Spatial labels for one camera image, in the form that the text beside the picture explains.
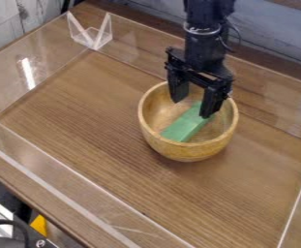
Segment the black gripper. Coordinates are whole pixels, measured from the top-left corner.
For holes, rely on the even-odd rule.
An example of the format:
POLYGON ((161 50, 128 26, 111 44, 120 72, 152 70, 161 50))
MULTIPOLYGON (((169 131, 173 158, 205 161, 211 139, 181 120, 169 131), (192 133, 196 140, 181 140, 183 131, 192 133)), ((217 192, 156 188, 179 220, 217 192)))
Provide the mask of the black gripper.
POLYGON ((199 115, 208 118, 220 110, 232 90, 233 74, 224 65, 229 28, 208 33, 188 32, 185 47, 169 46, 167 80, 171 99, 179 103, 189 94, 189 83, 204 89, 199 115))

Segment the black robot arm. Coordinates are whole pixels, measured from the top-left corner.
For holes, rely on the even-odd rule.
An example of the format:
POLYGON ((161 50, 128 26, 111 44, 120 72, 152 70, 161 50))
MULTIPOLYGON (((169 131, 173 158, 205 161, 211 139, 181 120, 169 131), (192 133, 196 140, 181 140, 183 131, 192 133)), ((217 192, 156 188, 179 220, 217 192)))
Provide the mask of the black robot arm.
POLYGON ((184 0, 185 46, 169 46, 167 53, 167 81, 171 99, 181 102, 193 83, 204 89, 199 115, 208 118, 229 98, 235 76, 224 61, 229 29, 228 16, 235 12, 236 0, 184 0))

